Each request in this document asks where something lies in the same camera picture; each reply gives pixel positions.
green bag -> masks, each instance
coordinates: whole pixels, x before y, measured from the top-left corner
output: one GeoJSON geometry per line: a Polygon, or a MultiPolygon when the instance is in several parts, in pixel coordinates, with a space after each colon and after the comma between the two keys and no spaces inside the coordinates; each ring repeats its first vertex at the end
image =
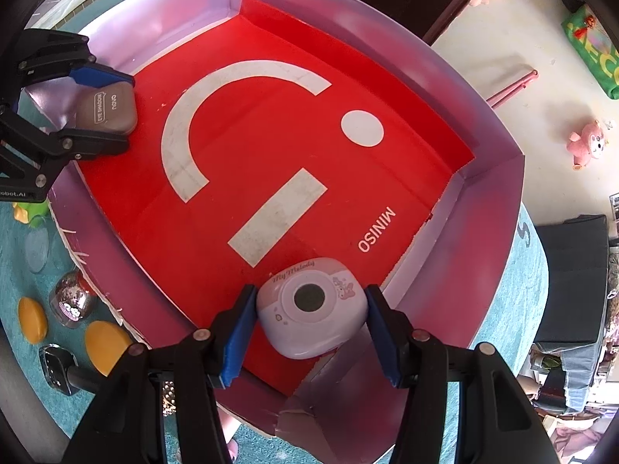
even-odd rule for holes
{"type": "Polygon", "coordinates": [[[563,30],[606,95],[619,99],[619,53],[589,6],[568,17],[563,30]]]}

white curved stripe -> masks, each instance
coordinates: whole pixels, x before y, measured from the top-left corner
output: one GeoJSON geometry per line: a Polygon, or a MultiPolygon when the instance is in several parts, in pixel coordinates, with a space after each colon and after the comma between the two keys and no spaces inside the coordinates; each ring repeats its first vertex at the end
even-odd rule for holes
{"type": "Polygon", "coordinates": [[[252,77],[287,80],[315,96],[331,85],[314,72],[294,64],[272,60],[240,61],[209,73],[194,83],[169,112],[161,140],[161,158],[165,174],[174,191],[184,202],[190,201],[209,182],[191,156],[190,125],[194,114],[205,99],[219,88],[252,77]]]}

white my melody device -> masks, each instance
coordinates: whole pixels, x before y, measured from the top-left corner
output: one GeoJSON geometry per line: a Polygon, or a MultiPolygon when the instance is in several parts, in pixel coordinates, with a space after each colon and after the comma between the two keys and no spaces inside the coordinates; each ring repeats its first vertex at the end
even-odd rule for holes
{"type": "Polygon", "coordinates": [[[258,318],[271,345],[291,359],[320,356],[363,326],[368,301],[343,264],[314,258],[275,274],[260,288],[258,318]]]}

transparent sphere with glitter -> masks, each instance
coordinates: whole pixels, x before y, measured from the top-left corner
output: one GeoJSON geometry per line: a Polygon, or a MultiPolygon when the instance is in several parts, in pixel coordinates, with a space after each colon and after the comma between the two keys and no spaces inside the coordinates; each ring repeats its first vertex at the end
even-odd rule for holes
{"type": "Polygon", "coordinates": [[[97,294],[79,270],[66,273],[50,293],[50,307],[63,326],[77,328],[97,303],[97,294]]]}

yellow plastic egg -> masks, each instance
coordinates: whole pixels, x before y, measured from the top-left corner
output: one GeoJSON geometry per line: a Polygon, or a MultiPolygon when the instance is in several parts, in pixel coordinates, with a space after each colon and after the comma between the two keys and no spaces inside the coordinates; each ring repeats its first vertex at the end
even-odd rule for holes
{"type": "Polygon", "coordinates": [[[92,364],[107,376],[132,340],[117,324],[93,321],[84,332],[84,343],[92,364]]]}
{"type": "Polygon", "coordinates": [[[42,305],[32,298],[23,297],[17,305],[19,326],[26,340],[32,345],[41,342],[47,335],[47,318],[42,305]]]}

